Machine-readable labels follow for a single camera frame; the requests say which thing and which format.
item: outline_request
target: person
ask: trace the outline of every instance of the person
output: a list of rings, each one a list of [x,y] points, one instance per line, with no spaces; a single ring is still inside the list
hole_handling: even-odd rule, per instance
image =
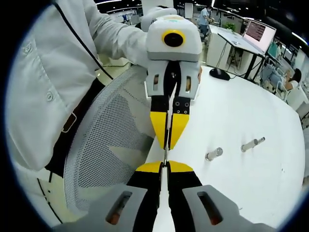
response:
[[[295,69],[295,73],[292,78],[289,74],[289,71],[286,73],[285,77],[282,77],[279,74],[272,72],[263,81],[265,80],[269,80],[274,86],[277,86],[278,82],[281,82],[286,90],[291,90],[299,85],[299,82],[301,80],[301,71],[299,69]]]
[[[114,22],[93,0],[57,3],[93,55],[125,57],[147,68],[147,33]],[[9,76],[5,123],[14,161],[63,176],[78,126],[104,88],[97,69],[57,8],[48,6],[23,40]]]
[[[281,56],[282,56],[282,54],[281,54],[282,46],[281,46],[280,42],[277,42],[276,45],[277,45],[276,59],[280,61],[281,60]]]
[[[209,29],[209,22],[211,22],[210,18],[210,11],[212,7],[205,7],[199,16],[199,28],[201,30],[201,33],[204,35],[204,38],[207,36],[207,32]]]

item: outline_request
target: white table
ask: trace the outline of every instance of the white table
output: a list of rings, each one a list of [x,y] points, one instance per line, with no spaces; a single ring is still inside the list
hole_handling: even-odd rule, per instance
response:
[[[212,185],[233,200],[249,221],[277,228],[298,201],[304,176],[298,115],[261,87],[239,77],[215,79],[210,70],[203,67],[199,96],[168,159],[191,166],[203,185]],[[263,143],[241,152],[242,144],[261,137],[266,139]],[[206,161],[205,154],[217,147],[223,154]],[[146,162],[163,156],[155,139]],[[170,223],[166,217],[159,220]]]

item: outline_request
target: cable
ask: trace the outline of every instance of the cable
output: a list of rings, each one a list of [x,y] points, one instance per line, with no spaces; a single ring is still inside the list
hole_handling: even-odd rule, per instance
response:
[[[102,65],[100,64],[100,62],[97,60],[97,58],[91,53],[91,51],[89,50],[89,48],[84,44],[84,42],[82,41],[82,39],[79,37],[79,35],[76,33],[76,31],[74,30],[74,28],[72,27],[72,25],[69,23],[68,19],[66,18],[66,16],[64,15],[62,9],[60,8],[60,6],[58,5],[58,3],[56,2],[56,0],[52,0],[52,4],[57,8],[57,10],[59,11],[62,19],[64,20],[64,22],[67,24],[68,28],[71,30],[71,32],[73,33],[73,35],[77,38],[78,42],[84,47],[84,49],[88,52],[88,54],[91,56],[91,58],[95,61],[95,63],[100,67],[100,69],[110,78],[110,79],[114,79],[112,78],[111,75],[109,75],[104,68],[102,67]]]
[[[225,42],[225,44],[224,44],[224,47],[223,47],[223,49],[222,49],[222,52],[221,52],[220,58],[219,58],[219,60],[218,60],[218,63],[217,63],[217,65],[216,65],[216,68],[218,67],[218,65],[219,65],[219,63],[220,63],[220,61],[221,61],[221,59],[222,59],[222,57],[223,57],[223,53],[224,53],[224,51],[225,51],[226,45],[227,45],[227,42]]]
[[[262,61],[263,61],[263,59],[261,59],[261,61],[258,62],[251,70],[255,69],[260,63],[262,63]],[[235,73],[234,73],[235,76],[234,76],[233,78],[231,78],[231,79],[234,79],[236,76],[241,77],[241,76],[243,76],[243,75],[246,75],[246,73],[247,73],[247,72],[245,72],[244,74],[241,74],[241,75],[240,75],[240,74],[235,74]]]

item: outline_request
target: white shirt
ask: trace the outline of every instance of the white shirt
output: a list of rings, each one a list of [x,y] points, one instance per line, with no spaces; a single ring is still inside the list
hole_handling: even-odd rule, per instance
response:
[[[59,6],[90,51],[127,57],[147,67],[146,33],[101,14],[93,0],[61,0]],[[55,6],[39,17],[21,44],[7,90],[9,150],[22,166],[46,166],[62,128],[96,78],[96,63]]]

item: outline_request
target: office floor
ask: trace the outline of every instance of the office floor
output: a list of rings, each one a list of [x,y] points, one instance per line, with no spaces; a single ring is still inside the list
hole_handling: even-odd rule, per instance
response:
[[[203,52],[200,56],[200,61],[202,65],[206,65],[206,52],[207,48],[203,44]],[[129,67],[130,64],[128,63],[123,67],[105,67],[105,70],[112,77],[116,78],[123,72],[125,72]],[[97,77],[105,85],[108,85],[108,83],[111,82],[110,78],[101,70],[97,71]],[[76,221],[79,218],[79,216],[70,212],[70,210],[66,207],[63,178],[59,177],[56,174],[53,174],[50,181],[40,180],[40,184],[46,196],[46,200],[50,203],[50,206],[53,208],[55,214],[62,222],[72,222]],[[306,181],[304,183],[302,194],[305,193],[306,187],[309,187],[309,181]]]

